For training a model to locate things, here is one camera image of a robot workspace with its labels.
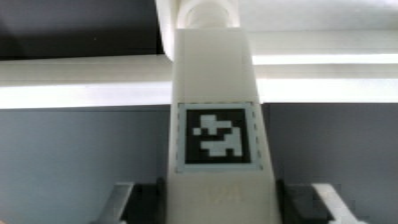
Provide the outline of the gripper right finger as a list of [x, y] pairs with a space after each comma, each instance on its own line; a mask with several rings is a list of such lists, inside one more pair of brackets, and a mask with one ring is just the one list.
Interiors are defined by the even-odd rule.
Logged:
[[287, 184], [277, 180], [277, 199], [282, 224], [367, 224], [328, 183]]

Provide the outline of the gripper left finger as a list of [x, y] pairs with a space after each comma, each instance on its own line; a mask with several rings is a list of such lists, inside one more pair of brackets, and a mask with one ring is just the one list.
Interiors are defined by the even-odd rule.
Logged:
[[165, 224], [165, 181], [118, 182], [95, 220], [88, 224]]

